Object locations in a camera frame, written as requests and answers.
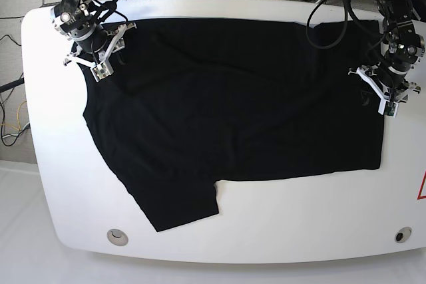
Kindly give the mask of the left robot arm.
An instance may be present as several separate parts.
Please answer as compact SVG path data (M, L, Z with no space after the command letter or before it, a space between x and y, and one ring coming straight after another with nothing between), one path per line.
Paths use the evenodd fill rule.
M351 0L342 0L342 3L344 20L339 37L330 45L317 45L311 39L308 39L308 43L319 50L334 48L343 40L349 18L372 39L377 39L378 42L368 48L367 52L372 53L378 63L359 67L353 73L366 82L379 97L379 113L395 116L400 103L406 103L412 92L421 92L420 86L405 79L408 71L425 54L425 40L416 33L411 18L413 6L410 0L376 0L384 18L383 32L373 33L354 13Z

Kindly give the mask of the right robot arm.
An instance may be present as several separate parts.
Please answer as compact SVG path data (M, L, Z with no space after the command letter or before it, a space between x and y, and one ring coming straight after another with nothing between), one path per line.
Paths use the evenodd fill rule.
M117 11L118 0L61 0L51 11L52 24L60 34L77 44L75 57L84 52L92 56L92 66L102 69L110 56L122 49L118 44L132 26L127 16ZM112 14L124 19L115 31L106 31L102 23Z

